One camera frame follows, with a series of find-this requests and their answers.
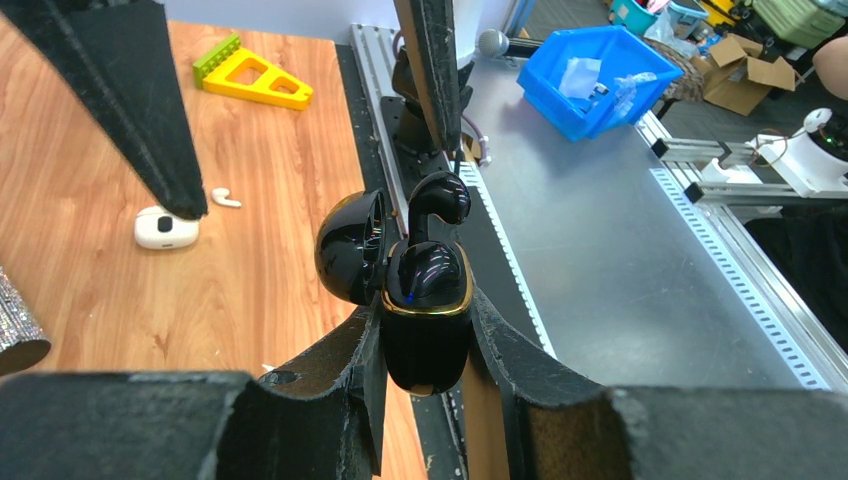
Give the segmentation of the black earbud charging case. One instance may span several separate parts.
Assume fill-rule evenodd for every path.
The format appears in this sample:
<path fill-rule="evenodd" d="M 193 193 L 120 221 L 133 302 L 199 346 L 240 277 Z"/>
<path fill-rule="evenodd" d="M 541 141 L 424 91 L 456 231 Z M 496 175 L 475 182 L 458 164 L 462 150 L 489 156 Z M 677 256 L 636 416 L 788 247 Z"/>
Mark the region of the black earbud charging case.
<path fill-rule="evenodd" d="M 410 246 L 386 239 L 382 191 L 355 192 L 340 200 L 319 227 L 314 262 L 324 288 L 346 302 L 374 307 L 388 372 L 417 396 L 446 392 L 460 380 L 469 353 L 473 276 L 468 255 L 445 243 L 463 267 L 460 300 L 448 305 L 407 305 L 399 298 L 398 264 Z"/>

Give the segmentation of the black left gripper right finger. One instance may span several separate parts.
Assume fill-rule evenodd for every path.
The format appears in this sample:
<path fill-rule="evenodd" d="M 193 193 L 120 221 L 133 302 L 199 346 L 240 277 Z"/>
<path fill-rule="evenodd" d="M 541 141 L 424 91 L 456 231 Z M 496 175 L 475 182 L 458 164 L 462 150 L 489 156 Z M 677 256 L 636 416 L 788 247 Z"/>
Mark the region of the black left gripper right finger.
<path fill-rule="evenodd" d="M 823 390 L 604 386 L 471 308 L 473 479 L 843 479 L 847 398 Z"/>

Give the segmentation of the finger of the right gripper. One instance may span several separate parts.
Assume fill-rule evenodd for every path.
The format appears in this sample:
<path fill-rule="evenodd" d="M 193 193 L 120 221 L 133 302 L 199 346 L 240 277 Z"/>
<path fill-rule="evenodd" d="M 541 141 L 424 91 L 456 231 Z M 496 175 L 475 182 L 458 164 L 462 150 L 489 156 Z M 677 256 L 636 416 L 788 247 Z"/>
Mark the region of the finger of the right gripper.
<path fill-rule="evenodd" d="M 438 150 L 455 159 L 462 148 L 453 3 L 396 0 L 394 5 L 430 135 Z"/>
<path fill-rule="evenodd" d="M 158 1 L 4 1 L 1 12 L 52 64 L 161 206 L 208 212 Z"/>

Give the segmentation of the black earbud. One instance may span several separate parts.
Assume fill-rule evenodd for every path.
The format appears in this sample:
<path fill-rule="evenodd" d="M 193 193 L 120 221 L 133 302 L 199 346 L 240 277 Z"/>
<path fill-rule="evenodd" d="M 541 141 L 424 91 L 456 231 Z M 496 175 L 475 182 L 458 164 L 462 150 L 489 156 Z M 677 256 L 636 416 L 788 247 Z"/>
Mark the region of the black earbud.
<path fill-rule="evenodd" d="M 448 305 L 461 297 L 463 267 L 445 243 L 425 241 L 408 247 L 398 264 L 399 298 L 407 305 Z"/>
<path fill-rule="evenodd" d="M 408 202 L 408 238 L 411 245 L 429 240 L 429 217 L 459 225 L 470 214 L 471 197 L 465 183 L 450 171 L 432 173 L 422 179 Z"/>

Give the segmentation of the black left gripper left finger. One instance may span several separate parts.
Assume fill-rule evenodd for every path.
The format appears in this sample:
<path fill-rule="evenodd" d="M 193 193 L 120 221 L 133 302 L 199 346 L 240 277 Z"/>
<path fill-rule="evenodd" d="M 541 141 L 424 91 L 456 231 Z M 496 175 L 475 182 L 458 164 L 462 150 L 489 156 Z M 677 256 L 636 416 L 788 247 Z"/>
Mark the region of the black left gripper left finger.
<path fill-rule="evenodd" d="M 1 386 L 5 479 L 369 479 L 386 370 L 360 307 L 254 378 L 239 371 L 20 375 Z"/>

